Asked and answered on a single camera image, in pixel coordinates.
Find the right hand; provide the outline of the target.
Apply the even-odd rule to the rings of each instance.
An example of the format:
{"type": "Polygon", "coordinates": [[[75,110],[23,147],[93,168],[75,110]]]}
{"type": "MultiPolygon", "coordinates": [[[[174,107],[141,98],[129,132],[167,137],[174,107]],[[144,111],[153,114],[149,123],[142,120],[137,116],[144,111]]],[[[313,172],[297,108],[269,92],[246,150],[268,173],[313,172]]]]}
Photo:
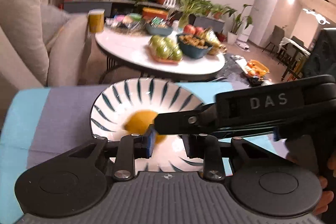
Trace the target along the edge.
{"type": "MultiPolygon", "coordinates": [[[[327,167],[329,170],[335,171],[335,153],[328,160],[327,167]]],[[[318,179],[319,179],[319,182],[321,184],[323,191],[322,191],[322,196],[319,200],[319,203],[317,204],[317,206],[315,207],[313,211],[313,214],[315,216],[325,213],[328,210],[328,205],[334,199],[334,193],[331,190],[324,190],[328,184],[327,179],[322,176],[318,176],[318,179]]]]}

